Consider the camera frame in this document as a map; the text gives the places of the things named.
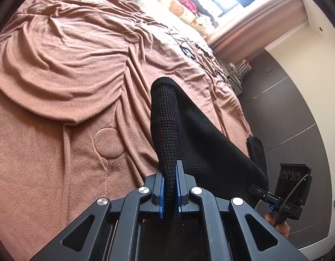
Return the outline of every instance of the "dark wall panel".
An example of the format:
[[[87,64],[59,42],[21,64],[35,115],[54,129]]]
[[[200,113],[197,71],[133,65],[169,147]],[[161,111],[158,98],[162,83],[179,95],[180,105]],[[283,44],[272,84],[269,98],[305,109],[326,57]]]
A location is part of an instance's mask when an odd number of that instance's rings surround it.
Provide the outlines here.
[[[313,176],[310,192],[301,218],[289,219],[291,226],[289,240],[298,248],[315,243],[328,235],[332,212],[332,188],[329,166],[322,138],[316,125],[294,138],[265,152],[270,192],[274,193],[280,163],[304,163]],[[263,203],[257,211],[263,215],[269,212]]]
[[[279,63],[265,50],[251,60],[250,64],[253,69],[242,81],[244,93],[238,97],[241,105],[288,77]]]
[[[315,123],[303,97],[289,77],[242,105],[242,110],[253,135],[262,141],[264,150]]]
[[[280,163],[306,163],[312,169],[301,218],[288,220],[289,240],[302,248],[328,235],[332,186],[325,147],[306,102],[275,59],[265,51],[250,64],[253,70],[243,80],[239,100],[253,135],[266,150],[270,191],[275,191]],[[256,208],[261,215],[270,211],[264,202]]]

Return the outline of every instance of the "finger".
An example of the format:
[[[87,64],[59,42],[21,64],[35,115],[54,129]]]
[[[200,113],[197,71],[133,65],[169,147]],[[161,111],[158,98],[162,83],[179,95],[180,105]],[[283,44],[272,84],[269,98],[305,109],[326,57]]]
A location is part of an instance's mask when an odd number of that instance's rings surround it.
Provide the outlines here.
[[[271,224],[272,226],[274,225],[275,223],[275,220],[271,217],[270,213],[266,213],[264,215],[264,219],[269,223]]]
[[[279,224],[276,226],[276,230],[282,234],[285,238],[288,237],[288,234],[290,233],[290,226],[286,223]]]

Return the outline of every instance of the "silver rivet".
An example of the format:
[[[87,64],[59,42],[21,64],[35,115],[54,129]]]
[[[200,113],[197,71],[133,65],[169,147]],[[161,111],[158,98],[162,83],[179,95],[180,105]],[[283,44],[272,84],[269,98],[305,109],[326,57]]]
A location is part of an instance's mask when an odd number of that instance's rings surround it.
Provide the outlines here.
[[[141,193],[141,194],[146,194],[148,192],[149,192],[149,188],[146,187],[146,186],[142,186],[142,187],[139,188],[139,193]]]
[[[194,194],[200,194],[203,192],[203,190],[200,187],[195,186],[191,188],[191,192],[193,192]]]
[[[106,205],[106,204],[108,203],[108,199],[107,199],[107,198],[104,198],[104,197],[99,198],[99,199],[97,200],[97,203],[98,203],[98,205],[100,205],[100,206]]]
[[[235,197],[233,198],[233,204],[236,205],[236,206],[240,206],[244,203],[244,200],[242,200],[241,198],[239,197]]]

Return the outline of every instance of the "brown bed sheet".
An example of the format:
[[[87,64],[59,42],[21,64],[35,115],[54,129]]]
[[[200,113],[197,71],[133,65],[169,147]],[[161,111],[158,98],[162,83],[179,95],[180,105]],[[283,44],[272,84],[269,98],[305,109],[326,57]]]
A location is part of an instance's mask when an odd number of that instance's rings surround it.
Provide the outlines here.
[[[184,37],[173,32],[176,40]],[[247,154],[213,56],[124,0],[26,0],[0,35],[0,239],[29,260],[95,199],[156,171],[150,87],[173,78]]]

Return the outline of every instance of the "clothing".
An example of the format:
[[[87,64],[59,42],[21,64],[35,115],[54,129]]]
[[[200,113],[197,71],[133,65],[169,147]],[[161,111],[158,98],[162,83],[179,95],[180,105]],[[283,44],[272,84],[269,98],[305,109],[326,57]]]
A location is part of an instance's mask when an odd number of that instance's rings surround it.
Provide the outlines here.
[[[176,160],[194,176],[197,186],[214,196],[241,197],[255,207],[251,184],[267,189],[268,178],[209,121],[186,93],[168,77],[151,87],[151,134],[158,169],[165,177],[164,217],[145,221],[140,260],[200,260],[198,222],[181,220],[176,208]]]
[[[267,161],[265,159],[264,148],[262,141],[258,137],[250,136],[246,140],[249,157],[260,169],[267,173]]]
[[[196,5],[193,1],[191,0],[177,0],[177,1],[179,1],[182,5],[184,5],[187,9],[189,9],[192,13],[198,12]]]

